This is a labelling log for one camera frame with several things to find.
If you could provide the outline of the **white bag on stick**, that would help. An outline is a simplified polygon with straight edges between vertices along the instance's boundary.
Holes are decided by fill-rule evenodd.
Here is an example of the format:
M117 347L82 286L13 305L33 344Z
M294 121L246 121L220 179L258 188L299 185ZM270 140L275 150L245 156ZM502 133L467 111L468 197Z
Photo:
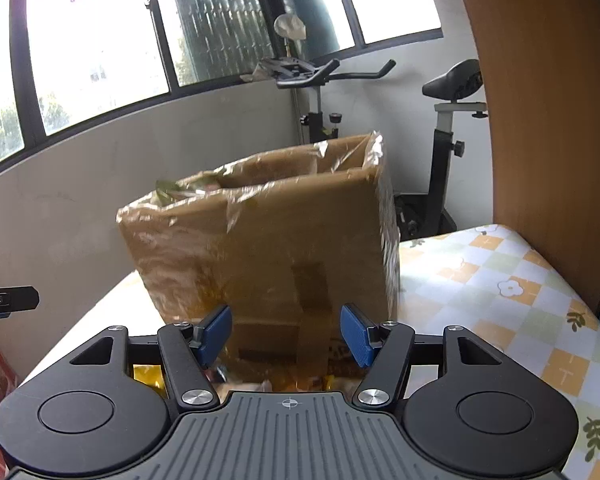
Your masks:
M283 38L288 58L294 57L296 43L306 40L306 24L297 14L280 14L274 21L274 32Z

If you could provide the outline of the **black window frame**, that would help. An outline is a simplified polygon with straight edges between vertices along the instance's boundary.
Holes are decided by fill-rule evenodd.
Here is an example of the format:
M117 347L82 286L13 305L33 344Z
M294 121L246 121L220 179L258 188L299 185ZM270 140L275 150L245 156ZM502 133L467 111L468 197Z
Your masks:
M0 172L108 120L247 81L297 14L311 61L438 39L434 0L0 0Z

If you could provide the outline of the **checkered floral bed sheet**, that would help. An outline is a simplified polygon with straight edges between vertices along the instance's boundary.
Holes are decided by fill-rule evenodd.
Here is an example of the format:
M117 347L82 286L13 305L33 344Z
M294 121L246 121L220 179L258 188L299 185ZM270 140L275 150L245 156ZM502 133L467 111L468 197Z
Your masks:
M85 341L0 404L14 479L600 479L600 321L519 235L485 226L400 250L403 399L232 391L178 412L133 378L157 333Z

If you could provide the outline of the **wooden wardrobe panel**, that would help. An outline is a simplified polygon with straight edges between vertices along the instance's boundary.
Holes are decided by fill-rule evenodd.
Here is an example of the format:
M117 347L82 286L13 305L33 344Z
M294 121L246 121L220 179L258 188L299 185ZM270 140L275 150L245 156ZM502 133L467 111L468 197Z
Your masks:
M600 308L600 0L463 0L490 110L493 210Z

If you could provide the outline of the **brown cardboard box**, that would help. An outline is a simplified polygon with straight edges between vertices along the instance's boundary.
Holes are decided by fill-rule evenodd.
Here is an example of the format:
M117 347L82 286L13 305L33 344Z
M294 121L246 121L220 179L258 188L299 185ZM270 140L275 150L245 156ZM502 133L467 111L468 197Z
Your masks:
M307 389L353 377L344 304L375 323L399 302L399 228L378 132L231 162L124 206L117 222L164 322L225 304L235 382Z

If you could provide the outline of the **yellow chips bag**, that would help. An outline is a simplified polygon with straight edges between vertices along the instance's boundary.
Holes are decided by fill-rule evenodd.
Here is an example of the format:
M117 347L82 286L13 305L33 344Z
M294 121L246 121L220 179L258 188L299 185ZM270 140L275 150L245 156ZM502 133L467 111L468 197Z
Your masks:
M133 378L137 382L141 382L143 385L154 390L163 399L168 396L166 393L166 384L164 383L162 368L160 365L134 364Z

